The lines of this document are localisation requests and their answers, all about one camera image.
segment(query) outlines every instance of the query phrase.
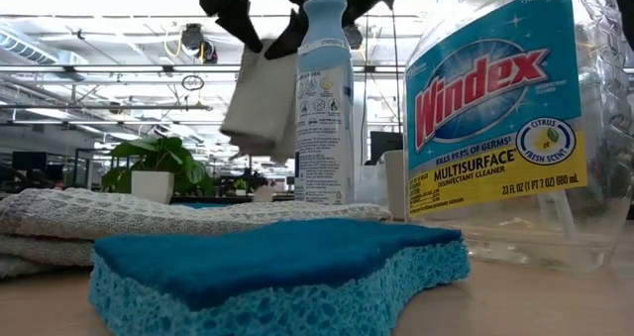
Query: white pot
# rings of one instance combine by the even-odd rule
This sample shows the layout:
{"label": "white pot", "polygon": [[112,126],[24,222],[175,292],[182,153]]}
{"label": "white pot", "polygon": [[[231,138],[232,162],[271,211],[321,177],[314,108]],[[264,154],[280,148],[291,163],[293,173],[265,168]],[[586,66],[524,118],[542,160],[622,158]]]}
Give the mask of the white pot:
{"label": "white pot", "polygon": [[132,194],[167,204],[174,194],[174,174],[163,171],[132,171]]}

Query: desk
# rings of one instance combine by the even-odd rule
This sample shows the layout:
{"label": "desk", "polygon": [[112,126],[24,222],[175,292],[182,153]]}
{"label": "desk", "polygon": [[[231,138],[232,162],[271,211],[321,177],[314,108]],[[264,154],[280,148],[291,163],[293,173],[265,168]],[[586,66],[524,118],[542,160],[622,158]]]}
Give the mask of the desk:
{"label": "desk", "polygon": [[[634,224],[610,266],[557,273],[474,261],[468,280],[426,290],[395,336],[634,335]],[[109,335],[86,301],[89,271],[0,281],[0,334]]]}

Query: bottle label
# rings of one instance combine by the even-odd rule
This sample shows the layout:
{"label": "bottle label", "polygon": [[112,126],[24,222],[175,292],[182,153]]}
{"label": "bottle label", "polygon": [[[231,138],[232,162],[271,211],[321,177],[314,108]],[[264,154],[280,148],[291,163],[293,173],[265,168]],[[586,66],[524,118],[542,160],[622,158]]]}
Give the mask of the bottle label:
{"label": "bottle label", "polygon": [[411,217],[587,184],[573,0],[515,0],[405,74]]}
{"label": "bottle label", "polygon": [[305,55],[310,53],[313,50],[321,49],[321,48],[340,48],[344,50],[349,50],[348,43],[339,39],[321,39],[314,41],[312,43],[301,46],[297,53],[300,55]]}
{"label": "bottle label", "polygon": [[300,72],[296,79],[295,199],[323,204],[353,197],[349,70]]}

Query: sponge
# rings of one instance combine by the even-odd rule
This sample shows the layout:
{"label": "sponge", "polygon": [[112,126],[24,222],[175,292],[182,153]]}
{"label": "sponge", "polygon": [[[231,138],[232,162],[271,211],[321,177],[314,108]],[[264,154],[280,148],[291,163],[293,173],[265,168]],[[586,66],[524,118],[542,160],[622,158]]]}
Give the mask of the sponge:
{"label": "sponge", "polygon": [[333,218],[219,237],[95,242],[89,300],[116,335],[389,335],[417,292],[465,278],[460,231]]}

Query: yellow label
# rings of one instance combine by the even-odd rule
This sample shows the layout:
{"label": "yellow label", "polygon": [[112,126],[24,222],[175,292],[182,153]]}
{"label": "yellow label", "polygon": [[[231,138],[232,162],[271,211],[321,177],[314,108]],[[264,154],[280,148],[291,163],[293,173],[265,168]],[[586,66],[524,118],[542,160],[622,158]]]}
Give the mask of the yellow label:
{"label": "yellow label", "polygon": [[[409,214],[416,217],[474,203],[586,186],[583,132],[575,133],[574,149],[553,165],[543,165],[545,162],[536,155],[522,155],[510,145],[423,171],[409,180]],[[531,141],[534,151],[548,149],[548,143],[546,135]]]}

